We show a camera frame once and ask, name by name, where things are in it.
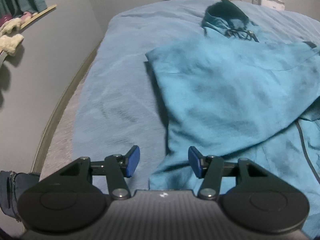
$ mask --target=shelf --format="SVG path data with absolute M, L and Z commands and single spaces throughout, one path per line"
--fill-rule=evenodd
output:
M 39 17 L 41 17 L 42 15 L 50 12 L 51 10 L 53 10 L 54 8 L 56 8 L 57 5 L 52 5 L 50 7 L 48 7 L 47 9 L 45 9 L 44 11 L 38 13 L 36 16 L 32 17 L 30 20 L 27 20 L 24 24 L 21 25 L 21 29 L 23 30 L 23 28 L 25 28 L 26 26 L 28 26 L 29 24 L 31 24 L 34 20 L 38 19 Z
M 25 27 L 27 27 L 29 24 L 31 24 L 34 20 L 40 18 L 42 15 L 52 11 L 54 8 L 56 8 L 57 5 L 52 5 L 50 7 L 48 7 L 46 10 L 43 10 L 42 12 L 38 13 L 36 16 L 32 17 L 31 19 L 27 20 L 24 24 L 21 25 L 21 30 L 23 30 Z M 2 51 L 1 47 L 0 47 L 0 68 L 5 60 L 5 58 L 7 57 L 7 53 Z

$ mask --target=black cable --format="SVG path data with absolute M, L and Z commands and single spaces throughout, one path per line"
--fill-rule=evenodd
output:
M 249 40 L 249 41 L 251 41 L 253 39 L 255 42 L 259 42 L 256 35 L 252 31 L 230 29 L 230 30 L 226 31 L 225 35 L 227 37 L 237 35 L 239 39 L 244 39 L 244 40 Z
M 299 136 L 300 136 L 300 140 L 301 140 L 302 151 L 303 151 L 304 157 L 306 158 L 307 163 L 308 163 L 308 165 L 309 165 L 309 167 L 310 167 L 313 175 L 315 176 L 316 180 L 317 180 L 318 183 L 320 184 L 320 177 L 319 177 L 316 169 L 313 167 L 312 162 L 311 162 L 310 159 L 309 159 L 308 152 L 307 152 L 306 146 L 305 146 L 305 144 L 304 144 L 303 133 L 302 133 L 302 129 L 301 129 L 301 126 L 300 126 L 300 124 L 299 124 L 299 121 L 296 120 L 294 123 L 296 124 L 296 126 L 297 126 L 297 128 L 298 128 L 298 132 L 299 132 Z

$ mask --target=bed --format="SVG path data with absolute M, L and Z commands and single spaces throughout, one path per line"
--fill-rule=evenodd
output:
M 145 54 L 159 46 L 203 33 L 206 8 L 219 0 L 171 0 L 115 16 L 85 80 L 74 124 L 72 159 L 101 161 L 141 149 L 132 192 L 148 189 L 149 177 L 169 151 L 168 117 Z M 304 15 L 234 1 L 274 41 L 320 44 L 320 23 Z M 93 184 L 107 193 L 105 178 Z

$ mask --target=light blue fabric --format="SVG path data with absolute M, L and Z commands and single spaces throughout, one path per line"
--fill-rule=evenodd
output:
M 213 12 L 225 18 L 213 17 Z M 320 184 L 292 122 L 315 112 L 316 107 L 309 106 L 320 96 L 320 47 L 269 41 L 256 24 L 237 13 L 238 8 L 223 0 L 206 12 L 206 36 L 195 35 L 146 54 L 167 108 L 170 149 L 150 177 L 150 188 L 197 193 L 202 180 L 187 166 L 190 146 L 233 162 L 247 157 L 306 194 L 311 211 L 304 231 L 313 238 L 320 235 Z M 260 43 L 238 36 L 228 39 L 222 34 L 229 28 L 253 31 Z M 319 139 L 318 126 L 305 122 L 304 133 Z M 311 139 L 320 144 L 314 136 Z M 309 154 L 317 165 L 318 148 Z M 222 193 L 233 186 L 224 182 Z

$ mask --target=drawstring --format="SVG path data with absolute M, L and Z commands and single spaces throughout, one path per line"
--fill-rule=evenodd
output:
M 239 39 L 244 39 L 249 41 L 253 39 L 255 42 L 259 42 L 257 39 L 257 36 L 252 31 L 232 30 L 232 29 L 226 31 L 226 36 L 228 37 L 231 37 L 231 36 L 235 37 L 236 35 L 238 35 Z

